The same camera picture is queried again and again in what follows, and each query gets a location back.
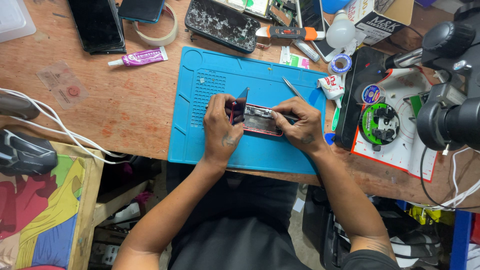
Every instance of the person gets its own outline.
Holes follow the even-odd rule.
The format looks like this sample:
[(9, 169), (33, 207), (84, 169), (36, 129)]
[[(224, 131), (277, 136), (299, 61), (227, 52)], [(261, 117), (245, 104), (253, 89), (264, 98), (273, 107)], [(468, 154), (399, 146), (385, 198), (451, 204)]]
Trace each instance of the person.
[[(232, 189), (222, 178), (243, 135), (241, 123), (231, 125), (226, 115), (234, 101), (229, 94), (211, 97), (202, 158), (191, 173), (167, 170), (189, 175), (130, 231), (113, 270), (157, 270), (170, 242), (172, 270), (309, 269), (295, 255), (287, 231), (298, 183), (246, 176)], [(293, 125), (280, 113), (290, 111), (300, 118)], [(318, 169), (336, 220), (351, 242), (342, 269), (400, 269), (378, 211), (323, 140), (320, 111), (294, 97), (273, 107), (272, 116)], [(167, 184), (171, 178), (167, 175)]]

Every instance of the orange utility knife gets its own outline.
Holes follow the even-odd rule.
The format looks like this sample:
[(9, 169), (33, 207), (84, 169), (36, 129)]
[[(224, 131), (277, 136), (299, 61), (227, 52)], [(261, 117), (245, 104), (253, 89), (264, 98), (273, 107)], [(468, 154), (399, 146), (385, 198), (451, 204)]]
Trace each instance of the orange utility knife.
[(291, 38), (302, 40), (320, 40), (325, 38), (325, 32), (317, 32), (313, 27), (283, 27), (264, 26), (255, 33), (258, 37)]

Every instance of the phone screen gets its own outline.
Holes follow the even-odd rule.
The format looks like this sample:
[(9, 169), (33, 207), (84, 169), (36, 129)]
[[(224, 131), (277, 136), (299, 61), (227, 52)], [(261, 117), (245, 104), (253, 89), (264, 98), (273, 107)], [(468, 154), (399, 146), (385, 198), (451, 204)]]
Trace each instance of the phone screen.
[(297, 0), (300, 4), (300, 17), (303, 27), (313, 27), (316, 31), (324, 30), (322, 4), (320, 0)]
[[(325, 23), (325, 33), (327, 32), (328, 30), (328, 24)], [(324, 56), (327, 56), (329, 55), (332, 51), (334, 51), (335, 49), (330, 47), (327, 43), (327, 39), (324, 38), (322, 40), (314, 40), (313, 41), (315, 43), (315, 45), (317, 46), (318, 50), (324, 55)]]
[(192, 0), (185, 24), (235, 47), (253, 51), (260, 22), (211, 0)]
[(68, 5), (85, 51), (109, 49), (122, 43), (108, 0), (68, 0)]
[(162, 11), (164, 0), (124, 0), (119, 15), (125, 19), (156, 22)]

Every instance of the hand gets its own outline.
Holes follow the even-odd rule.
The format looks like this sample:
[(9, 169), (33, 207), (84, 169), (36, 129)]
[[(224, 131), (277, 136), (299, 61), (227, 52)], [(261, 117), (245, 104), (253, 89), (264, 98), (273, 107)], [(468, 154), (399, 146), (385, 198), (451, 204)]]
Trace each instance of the hand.
[[(278, 112), (293, 112), (300, 117), (300, 120), (291, 125)], [(272, 116), (277, 127), (285, 133), (290, 143), (309, 156), (330, 149), (323, 138), (320, 111), (307, 104), (301, 98), (294, 97), (282, 101), (272, 108)]]
[(243, 135), (242, 123), (230, 124), (229, 115), (226, 113), (226, 111), (231, 112), (231, 104), (234, 101), (235, 98), (230, 94), (213, 95), (204, 116), (204, 159), (223, 169), (227, 167), (228, 160)]

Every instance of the cracked phone screen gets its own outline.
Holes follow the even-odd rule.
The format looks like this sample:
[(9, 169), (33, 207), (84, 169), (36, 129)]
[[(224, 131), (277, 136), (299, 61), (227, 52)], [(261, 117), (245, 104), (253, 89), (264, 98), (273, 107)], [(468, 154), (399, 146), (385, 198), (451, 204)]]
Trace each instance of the cracked phone screen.
[(242, 49), (253, 51), (260, 23), (211, 0), (192, 0), (185, 23)]

